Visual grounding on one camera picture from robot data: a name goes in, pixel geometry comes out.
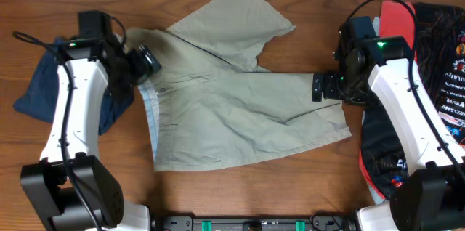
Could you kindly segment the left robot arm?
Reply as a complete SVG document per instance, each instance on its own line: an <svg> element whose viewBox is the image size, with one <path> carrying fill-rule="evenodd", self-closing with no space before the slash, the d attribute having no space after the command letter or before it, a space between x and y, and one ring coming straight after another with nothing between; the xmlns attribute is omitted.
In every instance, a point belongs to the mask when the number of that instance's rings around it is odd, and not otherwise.
<svg viewBox="0 0 465 231"><path fill-rule="evenodd" d="M22 167L20 185L46 230L152 230L147 206L124 199L100 161L103 65L116 47L98 38L62 42L51 50L59 93L49 139L38 163Z"/></svg>

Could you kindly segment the light blue garment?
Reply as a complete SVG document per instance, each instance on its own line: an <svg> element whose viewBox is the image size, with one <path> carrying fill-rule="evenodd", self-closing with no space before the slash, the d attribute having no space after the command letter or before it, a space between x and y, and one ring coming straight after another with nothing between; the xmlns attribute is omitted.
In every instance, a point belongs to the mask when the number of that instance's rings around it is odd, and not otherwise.
<svg viewBox="0 0 465 231"><path fill-rule="evenodd" d="M376 36L379 36L380 18L374 17L372 25L373 25L373 29L375 31Z"/></svg>

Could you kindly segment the folded navy blue shorts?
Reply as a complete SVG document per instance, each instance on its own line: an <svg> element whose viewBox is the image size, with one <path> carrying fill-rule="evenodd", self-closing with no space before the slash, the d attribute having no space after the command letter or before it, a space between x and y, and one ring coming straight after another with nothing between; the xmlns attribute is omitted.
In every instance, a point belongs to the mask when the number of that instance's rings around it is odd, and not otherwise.
<svg viewBox="0 0 465 231"><path fill-rule="evenodd" d="M101 43L96 39L65 41L56 38L54 43L45 44L25 33L15 31L13 36L24 42L43 46L46 49L26 92L15 101L13 108L27 116L51 123L54 120L59 93L57 69L60 61L77 58L80 53L85 57L97 56L101 53ZM102 135L109 131L133 101L133 88L129 88L127 92L115 94L105 90L100 108L98 134Z"/></svg>

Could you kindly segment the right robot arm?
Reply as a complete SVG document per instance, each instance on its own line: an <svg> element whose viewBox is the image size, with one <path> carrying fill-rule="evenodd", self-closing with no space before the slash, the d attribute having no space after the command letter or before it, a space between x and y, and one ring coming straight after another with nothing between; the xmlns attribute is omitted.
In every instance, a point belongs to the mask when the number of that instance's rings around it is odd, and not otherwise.
<svg viewBox="0 0 465 231"><path fill-rule="evenodd" d="M358 230L464 227L464 149L448 134L402 37L341 38L339 69L313 78L313 100L378 100L402 145L409 177L391 198L360 209Z"/></svg>

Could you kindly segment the black printed shirt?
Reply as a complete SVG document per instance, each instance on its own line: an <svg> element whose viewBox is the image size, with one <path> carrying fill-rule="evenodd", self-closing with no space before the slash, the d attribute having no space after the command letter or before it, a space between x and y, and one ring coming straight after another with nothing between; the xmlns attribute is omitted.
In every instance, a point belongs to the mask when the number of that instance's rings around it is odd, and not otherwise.
<svg viewBox="0 0 465 231"><path fill-rule="evenodd" d="M385 1L373 20L380 37L402 36L416 41L415 61L421 80L446 129L464 145L464 9L455 6L415 3L413 23L400 4ZM405 155L383 107L363 114L360 170L375 203L390 198L408 177Z"/></svg>

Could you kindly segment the red garment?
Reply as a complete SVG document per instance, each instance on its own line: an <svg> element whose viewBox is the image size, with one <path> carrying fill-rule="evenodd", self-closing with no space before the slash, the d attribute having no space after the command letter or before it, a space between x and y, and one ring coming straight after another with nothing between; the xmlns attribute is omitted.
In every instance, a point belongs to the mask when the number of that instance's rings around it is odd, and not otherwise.
<svg viewBox="0 0 465 231"><path fill-rule="evenodd" d="M410 15L413 10L413 7L406 9L401 4L383 1L379 36L402 36L408 46L413 46L414 22ZM390 199L408 178L402 145L382 106L364 110L359 167L376 204Z"/></svg>

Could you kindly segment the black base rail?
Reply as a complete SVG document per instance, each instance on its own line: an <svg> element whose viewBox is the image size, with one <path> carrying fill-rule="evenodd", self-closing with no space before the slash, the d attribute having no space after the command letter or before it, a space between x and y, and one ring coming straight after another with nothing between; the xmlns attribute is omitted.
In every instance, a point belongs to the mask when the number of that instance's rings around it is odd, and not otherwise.
<svg viewBox="0 0 465 231"><path fill-rule="evenodd" d="M309 218L198 218L170 216L156 224L162 231L358 231L350 216L316 214Z"/></svg>

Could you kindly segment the khaki cargo shorts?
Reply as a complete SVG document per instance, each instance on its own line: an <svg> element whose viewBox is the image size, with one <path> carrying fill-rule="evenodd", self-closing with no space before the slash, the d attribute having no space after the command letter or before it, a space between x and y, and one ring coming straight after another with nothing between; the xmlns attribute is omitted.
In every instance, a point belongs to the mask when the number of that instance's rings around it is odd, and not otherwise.
<svg viewBox="0 0 465 231"><path fill-rule="evenodd" d="M294 29L265 0L212 0L164 31L130 28L161 69L139 86L156 171L210 171L306 152L350 136L338 100L312 100L310 73L259 66Z"/></svg>

